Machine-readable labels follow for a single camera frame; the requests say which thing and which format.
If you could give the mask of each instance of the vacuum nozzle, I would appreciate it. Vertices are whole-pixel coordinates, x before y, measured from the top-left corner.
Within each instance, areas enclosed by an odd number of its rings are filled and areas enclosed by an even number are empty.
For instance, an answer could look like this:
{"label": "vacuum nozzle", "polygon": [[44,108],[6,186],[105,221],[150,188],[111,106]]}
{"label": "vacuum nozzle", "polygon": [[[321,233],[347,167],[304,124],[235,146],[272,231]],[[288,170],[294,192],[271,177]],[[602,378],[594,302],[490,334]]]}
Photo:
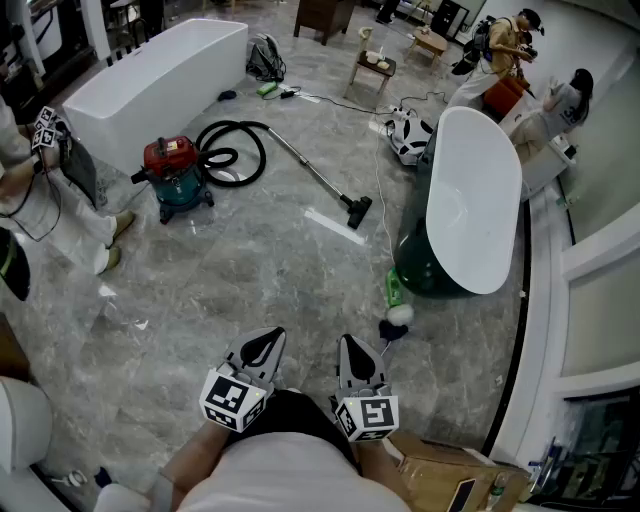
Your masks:
{"label": "vacuum nozzle", "polygon": [[349,220],[347,226],[353,229],[358,229],[358,226],[364,219],[369,207],[371,206],[371,199],[367,196],[362,196],[357,201],[352,201],[347,196],[342,194],[340,200],[349,207],[347,212],[349,213]]}

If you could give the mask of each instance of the freestanding bathtub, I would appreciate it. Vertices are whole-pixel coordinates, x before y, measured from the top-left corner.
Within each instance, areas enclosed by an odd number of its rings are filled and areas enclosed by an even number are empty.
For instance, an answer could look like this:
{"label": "freestanding bathtub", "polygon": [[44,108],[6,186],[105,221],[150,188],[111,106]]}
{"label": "freestanding bathtub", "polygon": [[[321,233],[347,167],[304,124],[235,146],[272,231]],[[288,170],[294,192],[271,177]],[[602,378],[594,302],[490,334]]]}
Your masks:
{"label": "freestanding bathtub", "polygon": [[400,281],[428,297],[500,288],[511,266],[521,183],[518,155],[496,123],[467,107],[445,110],[403,213]]}
{"label": "freestanding bathtub", "polygon": [[64,103],[89,153],[132,175],[144,147],[180,134],[245,76],[247,25],[191,19],[103,69]]}

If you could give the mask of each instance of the bottle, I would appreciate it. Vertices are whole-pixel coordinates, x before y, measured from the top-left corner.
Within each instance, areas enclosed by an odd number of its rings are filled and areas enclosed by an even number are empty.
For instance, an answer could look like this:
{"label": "bottle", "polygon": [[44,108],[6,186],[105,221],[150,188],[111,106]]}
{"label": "bottle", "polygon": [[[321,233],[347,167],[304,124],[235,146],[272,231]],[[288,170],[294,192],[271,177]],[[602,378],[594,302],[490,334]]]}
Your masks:
{"label": "bottle", "polygon": [[400,279],[398,279],[395,267],[387,273],[386,285],[387,304],[389,307],[393,308],[402,304],[402,286],[400,285]]}
{"label": "bottle", "polygon": [[500,497],[504,492],[504,488],[507,486],[507,482],[509,481],[509,477],[506,473],[498,473],[495,481],[493,482],[493,486],[491,487],[491,491],[489,492],[489,499],[487,500],[487,506],[485,510],[493,510],[493,507],[500,501]]}

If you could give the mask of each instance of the green power strip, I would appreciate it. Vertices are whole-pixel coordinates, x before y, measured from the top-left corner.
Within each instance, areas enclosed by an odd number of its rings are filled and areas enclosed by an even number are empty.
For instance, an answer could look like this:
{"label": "green power strip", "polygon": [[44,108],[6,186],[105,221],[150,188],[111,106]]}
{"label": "green power strip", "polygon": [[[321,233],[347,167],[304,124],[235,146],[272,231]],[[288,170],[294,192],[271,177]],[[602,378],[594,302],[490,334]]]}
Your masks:
{"label": "green power strip", "polygon": [[262,87],[260,87],[260,89],[258,89],[256,92],[260,95],[260,96],[264,96],[265,94],[269,94],[271,91],[275,90],[278,88],[278,84],[275,82],[269,82],[268,84],[264,84]]}

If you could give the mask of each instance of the vacuum wand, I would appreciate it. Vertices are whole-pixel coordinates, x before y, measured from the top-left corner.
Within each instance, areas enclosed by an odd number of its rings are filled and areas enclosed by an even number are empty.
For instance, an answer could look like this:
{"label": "vacuum wand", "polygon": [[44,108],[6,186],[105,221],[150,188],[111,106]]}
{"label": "vacuum wand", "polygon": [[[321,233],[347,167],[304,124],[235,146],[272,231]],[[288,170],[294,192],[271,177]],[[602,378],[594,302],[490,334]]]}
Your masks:
{"label": "vacuum wand", "polygon": [[329,189],[338,196],[338,198],[347,205],[349,213],[349,220],[347,226],[353,229],[358,229],[358,226],[364,219],[365,214],[371,206],[371,199],[367,196],[362,196],[360,199],[353,201],[349,199],[345,194],[340,192],[338,187],[331,183],[327,177],[316,169],[309,160],[307,160],[296,148],[284,140],[273,128],[269,128],[269,134],[277,140],[283,147],[293,153],[302,165],[307,167],[313,174],[319,178]]}

